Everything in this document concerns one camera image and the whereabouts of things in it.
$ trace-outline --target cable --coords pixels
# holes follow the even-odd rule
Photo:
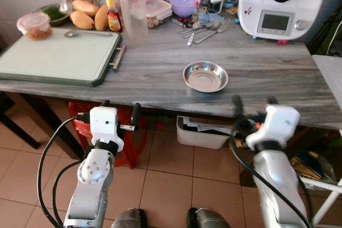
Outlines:
[[[338,29],[340,28],[341,24],[342,24],[342,20],[340,21],[339,25],[337,26],[337,29],[336,29],[336,31],[335,31],[335,34],[333,35],[333,37],[332,37],[332,39],[331,39],[331,41],[330,41],[330,44],[329,44],[328,49],[327,49],[327,53],[325,54],[326,56],[327,56],[328,53],[329,53],[329,49],[330,49],[330,47],[331,47],[331,44],[332,44],[333,40],[335,39],[336,34],[337,34],[337,31],[338,31]]]
[[[44,201],[43,201],[43,196],[42,196],[42,169],[43,169],[43,163],[44,163],[44,159],[46,156],[46,153],[48,152],[51,144],[53,143],[53,141],[55,140],[55,138],[57,137],[57,134],[59,132],[59,130],[65,126],[67,123],[69,123],[70,121],[75,120],[75,117],[72,117],[71,119],[68,119],[66,121],[64,121],[55,131],[55,133],[52,135],[51,139],[49,140],[48,144],[46,145],[44,152],[41,156],[41,160],[39,161],[39,168],[38,168],[38,175],[37,175],[37,193],[38,193],[38,199],[39,199],[39,203],[41,205],[41,208],[45,214],[45,216],[48,218],[48,220],[51,222],[51,224],[56,227],[56,228],[60,228],[61,226],[56,222],[56,220],[53,218],[53,216],[51,216],[51,214],[49,213],[48,209],[46,208]]]
[[[312,207],[312,201],[311,201],[311,197],[309,195],[309,192],[308,190],[306,189],[305,187],[305,184],[304,182],[300,179],[300,177],[297,175],[298,177],[298,182],[300,184],[300,186],[302,187],[303,191],[304,191],[304,194],[305,194],[305,197],[306,197],[306,201],[308,203],[308,220],[310,222],[311,225],[312,224],[312,219],[314,218],[314,211],[313,211],[313,207]]]
[[[306,217],[287,199],[285,196],[278,191],[276,188],[274,188],[269,182],[267,182],[262,176],[258,174],[254,169],[252,169],[248,164],[246,164],[238,155],[237,149],[236,149],[236,144],[235,144],[235,137],[233,135],[230,136],[229,138],[229,144],[230,148],[233,151],[234,156],[237,158],[237,160],[249,171],[251,172],[257,179],[262,181],[267,187],[269,187],[279,198],[281,198],[299,217],[300,219],[304,222],[307,228],[312,228],[306,219]]]
[[[58,185],[58,182],[59,182],[59,179],[61,178],[61,176],[63,175],[63,173],[68,170],[69,168],[75,166],[75,165],[78,165],[82,163],[82,160],[78,160],[74,163],[71,163],[70,165],[67,165],[64,169],[61,170],[61,172],[58,174],[58,176],[56,177],[56,180],[55,180],[55,183],[53,184],[53,188],[52,188],[52,207],[53,207],[53,213],[55,214],[55,218],[58,222],[58,224],[60,226],[63,226],[63,222],[62,220],[60,219],[59,217],[59,214],[58,214],[58,210],[57,210],[57,206],[56,206],[56,190],[57,190],[57,185]]]

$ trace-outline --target red chair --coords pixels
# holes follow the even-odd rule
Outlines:
[[[90,112],[90,110],[94,107],[98,107],[98,105],[89,105],[89,104],[81,104],[81,103],[74,103],[69,102],[69,115],[70,117],[75,117],[79,112]],[[129,124],[131,120],[132,111],[129,109],[119,109],[118,110],[118,121],[120,121],[121,124]],[[90,133],[90,124],[84,124],[83,122],[79,120],[72,121],[72,124],[80,138],[81,146],[83,150],[86,150],[86,148],[89,146],[89,143],[87,141],[87,138],[92,138],[92,134]],[[146,141],[147,141],[147,126],[144,119],[140,118],[140,129],[144,129],[144,136],[142,138],[141,143],[139,144],[139,147],[136,149],[133,140],[129,134],[129,132],[125,133],[125,136],[123,138],[123,142],[125,143],[122,155],[123,158],[121,159],[115,159],[115,167],[123,166],[125,164],[128,164],[129,168],[132,169],[136,167],[138,164],[138,157],[143,151]]]

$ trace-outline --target purple bowl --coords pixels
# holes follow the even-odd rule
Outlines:
[[[196,2],[200,0],[169,0],[172,11],[179,17],[189,17],[195,10]]]

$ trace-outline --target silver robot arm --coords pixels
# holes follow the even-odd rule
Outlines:
[[[283,152],[286,141],[295,132],[300,115],[294,108],[280,105],[269,105],[266,112],[261,128],[246,138],[247,145],[258,152],[254,156],[254,168],[306,217],[305,206],[298,193],[296,172]],[[268,186],[255,176],[253,178],[259,189],[265,227],[306,227]]]
[[[130,126],[119,129],[134,131],[138,127],[140,104],[132,114]],[[108,202],[108,189],[114,177],[114,161],[123,149],[118,136],[117,110],[95,107],[90,111],[90,131],[94,148],[77,170],[77,187],[65,217],[64,227],[102,228]]]

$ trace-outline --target cutting board handle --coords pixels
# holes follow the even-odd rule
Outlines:
[[[121,48],[117,48],[117,50],[120,50],[118,57],[116,58],[116,61],[114,63],[110,63],[109,65],[113,65],[113,69],[117,69],[120,61],[122,59],[123,53],[125,52],[126,45],[123,45]]]

